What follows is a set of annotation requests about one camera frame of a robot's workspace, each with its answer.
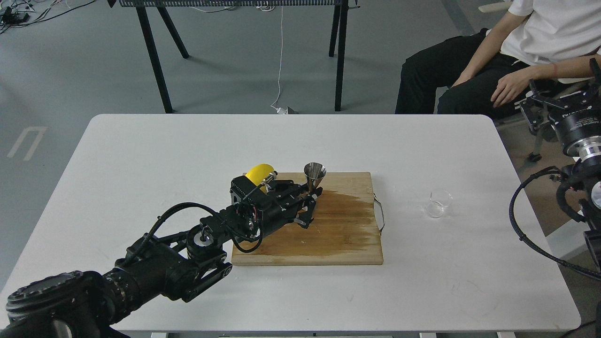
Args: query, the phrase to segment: black table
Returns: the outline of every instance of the black table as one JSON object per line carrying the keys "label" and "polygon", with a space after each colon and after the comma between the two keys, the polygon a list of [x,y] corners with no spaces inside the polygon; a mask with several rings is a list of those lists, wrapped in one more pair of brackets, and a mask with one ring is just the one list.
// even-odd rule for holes
{"label": "black table", "polygon": [[[108,0],[109,5],[112,7],[117,0]],[[163,18],[171,37],[175,41],[175,45],[179,49],[182,57],[187,59],[190,57],[186,47],[184,46],[180,35],[178,34],[173,21],[167,13],[167,7],[226,7],[226,6],[314,6],[314,5],[333,5],[334,6],[334,18],[332,20],[332,33],[330,37],[330,48],[328,55],[334,56],[334,49],[336,47],[336,39],[338,41],[338,66],[336,71],[336,94],[334,102],[334,110],[341,110],[342,101],[342,81],[344,74],[344,49],[346,47],[346,25],[349,12],[349,0],[242,0],[242,1],[212,1],[212,0],[119,0],[119,4],[122,7],[135,7],[138,12],[138,19],[140,20],[140,26],[144,35],[144,41],[146,42],[146,48],[148,49],[148,55],[150,56],[150,62],[154,71],[154,77],[159,87],[160,98],[163,101],[166,113],[172,113],[173,107],[171,106],[171,99],[169,98],[169,92],[167,92],[167,85],[165,83],[165,77],[163,70],[160,66],[159,55],[156,51],[156,45],[152,36],[152,30],[150,29],[150,23],[146,13],[146,7],[156,7],[159,10],[160,16]]]}

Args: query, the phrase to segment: hand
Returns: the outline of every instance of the hand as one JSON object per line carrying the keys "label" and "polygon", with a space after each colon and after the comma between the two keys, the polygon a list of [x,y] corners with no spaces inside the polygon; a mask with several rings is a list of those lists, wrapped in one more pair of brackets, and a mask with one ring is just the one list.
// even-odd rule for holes
{"label": "hand", "polygon": [[503,106],[506,103],[512,102],[523,92],[532,79],[532,67],[520,69],[516,72],[509,73],[499,79],[495,92],[490,97],[493,103],[493,108]]}

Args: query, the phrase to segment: black table leg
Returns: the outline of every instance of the black table leg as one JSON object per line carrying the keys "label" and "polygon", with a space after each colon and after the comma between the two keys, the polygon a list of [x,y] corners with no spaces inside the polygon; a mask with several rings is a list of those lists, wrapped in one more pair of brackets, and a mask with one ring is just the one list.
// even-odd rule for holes
{"label": "black table leg", "polygon": [[338,68],[336,69],[336,98],[334,111],[340,111],[342,103],[342,80],[344,75],[344,48],[346,47],[346,23],[349,16],[349,0],[340,5],[340,32],[338,41]]}
{"label": "black table leg", "polygon": [[163,70],[160,68],[159,55],[156,52],[156,46],[154,45],[154,39],[152,38],[152,31],[150,31],[150,23],[148,22],[146,8],[136,7],[136,11],[138,12],[140,27],[142,27],[144,41],[146,42],[146,48],[148,49],[150,63],[152,63],[152,69],[154,71],[154,77],[156,78],[156,84],[159,86],[160,99],[163,101],[165,113],[170,114],[173,112],[173,107],[171,106],[171,100],[169,99],[169,93],[167,92],[167,85],[165,84]]}
{"label": "black table leg", "polygon": [[177,30],[175,29],[175,26],[173,25],[173,21],[171,20],[169,13],[167,13],[167,9],[165,7],[157,7],[156,9],[159,10],[159,14],[163,18],[163,21],[165,22],[165,25],[167,26],[167,29],[169,30],[169,33],[171,34],[173,41],[175,41],[175,45],[177,46],[177,49],[180,50],[182,57],[184,59],[189,58],[190,54],[188,54],[186,47],[184,47],[182,38],[180,38],[180,34],[178,34]]}
{"label": "black table leg", "polygon": [[334,56],[334,49],[336,48],[336,37],[338,37],[338,26],[340,24],[340,7],[334,6],[334,19],[332,20],[332,35],[330,36],[330,51],[328,55]]}

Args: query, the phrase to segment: stainless steel funnel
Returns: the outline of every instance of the stainless steel funnel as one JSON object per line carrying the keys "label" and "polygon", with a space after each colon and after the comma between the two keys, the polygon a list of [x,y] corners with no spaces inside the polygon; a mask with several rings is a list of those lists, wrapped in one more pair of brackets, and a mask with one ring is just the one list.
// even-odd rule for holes
{"label": "stainless steel funnel", "polygon": [[313,192],[319,186],[324,176],[326,176],[326,167],[322,164],[311,162],[305,166],[305,177],[307,178],[309,193]]}

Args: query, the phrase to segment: white cable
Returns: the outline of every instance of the white cable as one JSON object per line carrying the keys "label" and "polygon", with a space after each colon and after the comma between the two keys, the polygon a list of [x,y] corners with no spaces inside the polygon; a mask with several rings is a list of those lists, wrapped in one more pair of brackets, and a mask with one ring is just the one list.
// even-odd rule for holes
{"label": "white cable", "polygon": [[282,76],[282,58],[284,56],[284,6],[280,6],[282,8],[282,18],[280,20],[279,23],[279,27],[280,27],[280,35],[281,35],[281,48],[279,51],[279,72],[278,72],[278,97],[275,98],[275,101],[273,101],[273,103],[271,104],[271,108],[275,109],[276,111],[278,111],[278,108],[276,108],[274,106],[274,104],[276,104],[279,100],[279,96],[282,95],[282,86],[279,83],[279,80]]}
{"label": "white cable", "polygon": [[200,8],[197,8],[197,7],[190,7],[190,8],[193,8],[193,9],[195,9],[195,10],[197,10],[197,11],[201,11],[201,12],[203,12],[203,13],[217,13],[217,12],[223,12],[223,11],[231,11],[231,10],[234,10],[234,9],[236,8],[236,6],[224,6],[222,9],[220,9],[220,10],[216,10],[216,11],[206,11],[206,10],[202,10],[202,9],[200,9]]}
{"label": "white cable", "polygon": [[257,9],[263,12],[271,12],[275,9],[275,6],[257,6]]}

